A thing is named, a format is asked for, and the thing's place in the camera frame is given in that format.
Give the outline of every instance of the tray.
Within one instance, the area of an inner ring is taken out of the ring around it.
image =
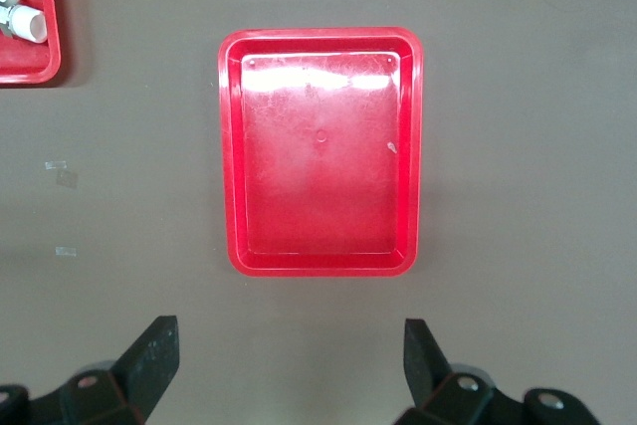
[[[219,51],[228,251],[249,276],[395,276],[417,251],[424,54],[397,27]]]
[[[0,85],[39,84],[50,80],[60,68],[55,0],[22,0],[22,3],[44,11],[48,39],[43,44],[34,44],[0,33]]]

